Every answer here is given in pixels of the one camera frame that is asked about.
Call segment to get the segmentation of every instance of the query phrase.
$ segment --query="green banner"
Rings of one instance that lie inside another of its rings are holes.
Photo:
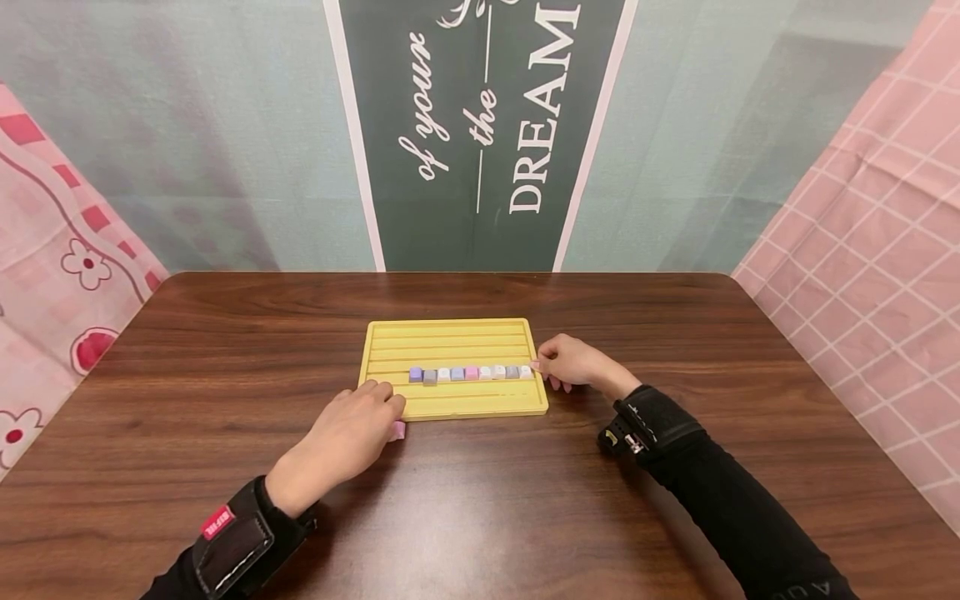
[[[346,47],[334,51],[388,270],[553,267],[635,6],[349,0],[328,11],[341,19],[333,43]]]

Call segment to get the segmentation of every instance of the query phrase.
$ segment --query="yellow tray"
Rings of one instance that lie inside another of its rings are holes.
[[[526,319],[373,321],[360,366],[360,383],[389,381],[407,398],[403,420],[519,417],[546,412],[543,379],[410,383],[410,368],[526,365],[537,356]]]

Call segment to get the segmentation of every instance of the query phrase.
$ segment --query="pink floral curtain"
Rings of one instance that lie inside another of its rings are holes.
[[[0,82],[0,479],[167,272]]]

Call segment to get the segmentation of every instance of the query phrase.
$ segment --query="red label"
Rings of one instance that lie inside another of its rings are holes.
[[[213,540],[214,536],[220,533],[220,530],[224,527],[227,527],[227,524],[233,520],[233,512],[230,511],[230,507],[226,504],[213,514],[210,515],[210,518],[204,522],[204,526],[200,528],[200,533],[204,534],[204,538],[207,541]]]

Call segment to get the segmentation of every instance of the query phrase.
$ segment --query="person's left hand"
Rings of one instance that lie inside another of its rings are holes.
[[[391,439],[406,398],[387,382],[369,380],[343,390],[326,405],[310,432],[267,474],[274,505],[296,518],[337,485],[367,470]]]

